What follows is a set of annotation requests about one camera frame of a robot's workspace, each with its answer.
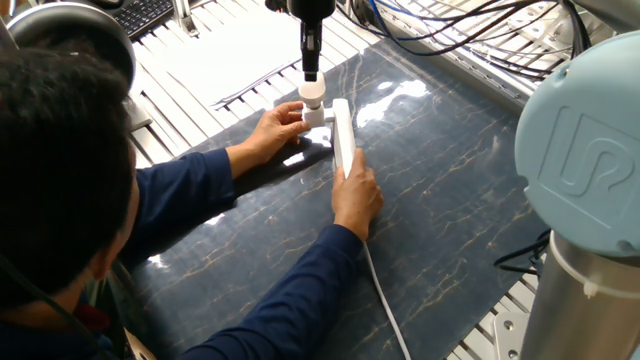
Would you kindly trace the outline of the person's right hand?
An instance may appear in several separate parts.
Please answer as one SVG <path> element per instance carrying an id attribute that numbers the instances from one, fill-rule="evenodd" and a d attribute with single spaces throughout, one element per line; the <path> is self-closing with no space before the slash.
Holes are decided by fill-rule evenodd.
<path id="1" fill-rule="evenodd" d="M 349 176 L 338 167 L 332 190 L 334 223 L 353 232 L 362 242 L 369 237 L 370 225 L 384 204 L 374 171 L 366 165 L 364 152 L 357 148 Z"/>

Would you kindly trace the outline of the person's left hand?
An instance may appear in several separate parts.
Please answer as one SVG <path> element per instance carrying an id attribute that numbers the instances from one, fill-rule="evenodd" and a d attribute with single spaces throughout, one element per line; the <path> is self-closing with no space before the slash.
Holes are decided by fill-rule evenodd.
<path id="1" fill-rule="evenodd" d="M 302 119 L 303 102 L 286 102 L 267 111 L 252 134 L 242 143 L 226 148 L 233 179 L 270 161 L 287 143 L 298 143 L 310 129 Z"/>

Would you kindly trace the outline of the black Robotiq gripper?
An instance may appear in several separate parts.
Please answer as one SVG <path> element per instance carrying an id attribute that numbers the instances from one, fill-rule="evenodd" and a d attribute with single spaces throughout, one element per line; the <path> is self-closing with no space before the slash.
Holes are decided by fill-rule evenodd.
<path id="1" fill-rule="evenodd" d="M 335 0 L 288 0 L 288 10 L 301 24 L 302 71 L 306 82 L 316 82 L 321 53 L 322 22 L 332 15 Z"/>

